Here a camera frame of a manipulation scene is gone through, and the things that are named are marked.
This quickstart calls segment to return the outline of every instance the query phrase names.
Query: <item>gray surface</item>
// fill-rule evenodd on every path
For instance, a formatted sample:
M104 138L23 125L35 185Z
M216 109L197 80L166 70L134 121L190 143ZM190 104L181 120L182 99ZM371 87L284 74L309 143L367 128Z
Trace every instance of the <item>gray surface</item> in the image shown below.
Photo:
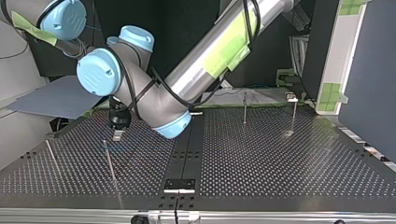
M107 112L99 111L51 142L56 161L44 144L30 153L31 159L24 155L0 173L0 207L158 209L167 200L160 195L176 140L136 119L120 142L111 137Z
M188 151L199 158L183 174L198 179L192 210L396 213L396 174L309 107L292 135L292 107L250 108L247 124L243 111L194 121Z
M309 107L290 135L291 113L250 108L243 125L242 108L207 109L177 140L133 119L113 143L99 111L52 142L56 162L42 145L2 170L0 207L396 213L395 173ZM169 178L196 179L196 193L163 195Z
M339 2L339 0L317 0L315 3L303 73L303 83L314 99L318 98Z
M339 119L352 132L396 161L396 1L371 1L361 34Z
M77 119L101 97L88 93L77 77L62 77L21 97L7 108L25 113Z

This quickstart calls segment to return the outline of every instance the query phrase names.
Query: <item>vertical metal post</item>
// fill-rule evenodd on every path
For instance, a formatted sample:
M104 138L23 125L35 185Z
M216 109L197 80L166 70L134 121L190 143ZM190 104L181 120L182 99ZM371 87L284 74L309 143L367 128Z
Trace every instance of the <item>vertical metal post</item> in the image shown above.
M103 148L106 151L107 162L108 162L108 167L110 168L111 176L113 177L114 181L117 181L116 175L114 174L113 162L111 161L110 152L108 151L107 141L106 140L103 140Z
M298 103L297 101L294 102L293 121L296 119L297 103Z
M50 141L48 139L46 140L46 144L47 144L47 148L49 149L50 157L53 160L56 160L55 155L53 154L53 151L52 151L52 147L50 146Z
M245 92L245 97L244 97L244 124L247 123L247 112L248 112L247 93Z

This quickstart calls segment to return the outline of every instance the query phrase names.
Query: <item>black cable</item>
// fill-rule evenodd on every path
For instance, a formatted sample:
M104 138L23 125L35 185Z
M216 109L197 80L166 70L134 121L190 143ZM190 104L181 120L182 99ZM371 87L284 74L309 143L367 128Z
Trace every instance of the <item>black cable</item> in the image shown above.
M6 20L9 22L9 24L12 25L12 19L8 14L8 10L7 10L7 0L1 0L0 2L0 8L3 12L4 17L6 18Z
M14 54L14 55L10 55L10 56L7 56L7 57L2 57L2 58L0 58L0 60L2 60L2 59L9 59L9 58L14 58L14 57L20 56L21 54L23 54L24 52L26 52L26 50L28 49L28 47L29 47L29 44L26 43L26 46L25 46L25 48L23 49L23 51L21 51L21 52L19 52L19 53L17 53L17 54Z
M178 224L177 207L175 208L174 214L175 214L175 223Z
M120 59L120 57L117 55L117 53L114 51L114 49L112 49L112 48L106 48L106 49L107 49L108 51L110 51L110 52L114 55L114 57L117 59L117 62L119 63L120 68L121 68L121 72L122 72L123 75L125 76L126 83L127 83L127 85L128 85L128 89L129 89L129 93L130 93L130 96L131 96L131 101L132 101L132 102L131 102L127 107L122 108L121 110L125 110L125 109L131 110L131 109L134 109L134 113L136 114L137 118L138 118L138 119L141 119L141 118L140 118L140 114L139 114L139 110L137 109L136 91L135 91L134 85L133 85L134 81L132 80L131 77L128 76L128 72L126 71L126 68L125 68L123 62L121 61L121 59Z
M93 10L93 28L95 28L95 24L96 24L96 8L95 8L95 3L92 0L92 10ZM92 29L92 45L95 46L95 30Z
M195 107L198 105L203 105L206 102L209 101L210 98L212 98L212 96L215 94L215 92L219 89L219 87L221 86L221 84L224 82L225 78L231 74L230 70L227 70L226 73L224 74L223 79L219 82L219 84L216 86L216 88L201 102L199 103L195 103L195 104L191 104L183 99L181 99L180 96L178 96L174 91L172 91L172 89L169 87L169 85L163 80L163 78L158 74L157 70L155 70L155 68L151 68L152 73L154 74L154 76L160 81L161 84L163 84L163 87L175 98L177 99L182 105L186 106L186 107Z
M255 42L257 39L257 36L259 36L259 33L260 33L260 28L262 25L262 14L260 13L259 3L257 3L256 0L251 0L251 2L253 3L254 10L256 12L256 18L257 18L256 30L254 31L254 37L253 37L253 42Z
M243 0L244 3L244 11L245 11L245 22L247 26L247 36L248 36L248 47L251 50L251 46L253 44L253 32L251 31L251 22L250 22L250 16L248 13L248 0Z
M291 24L294 23L294 15L295 15L295 10L293 9L293 14L291 16ZM300 72L297 69L297 61L296 61L296 57L295 57L295 54L294 54L294 46L293 46L292 41L290 41L290 42L291 42L290 43L290 50L291 50L291 55L292 55L291 58L294 60L294 64L296 66L297 77L300 79L301 85L303 86L304 91L306 92L306 95L309 97L309 99L311 100L312 104L314 104L314 106L317 107L317 103L315 103L314 98L312 98L311 95L309 95L309 92L306 90L306 87L305 87L305 85L303 83L303 78L302 78Z

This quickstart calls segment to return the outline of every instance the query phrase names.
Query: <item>green tape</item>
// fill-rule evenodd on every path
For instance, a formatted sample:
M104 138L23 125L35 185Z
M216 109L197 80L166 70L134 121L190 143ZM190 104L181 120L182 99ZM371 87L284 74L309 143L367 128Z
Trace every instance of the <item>green tape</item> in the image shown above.
M47 31L37 29L35 26L32 25L32 23L30 23L23 16L21 16L20 14L14 11L11 12L11 15L12 15L12 22L14 23L15 28L20 28L22 30L25 30L35 38L45 41L51 44L52 46L56 45L57 38L55 35Z
M339 14L341 16L359 15L363 3L363 0L344 0Z
M249 17L254 32L257 23L254 12L249 12ZM208 54L203 68L213 78L218 78L227 67L233 71L249 55L248 43L245 12L241 12Z
M340 100L340 90L341 84L339 83L324 83L320 94L318 111L334 112Z

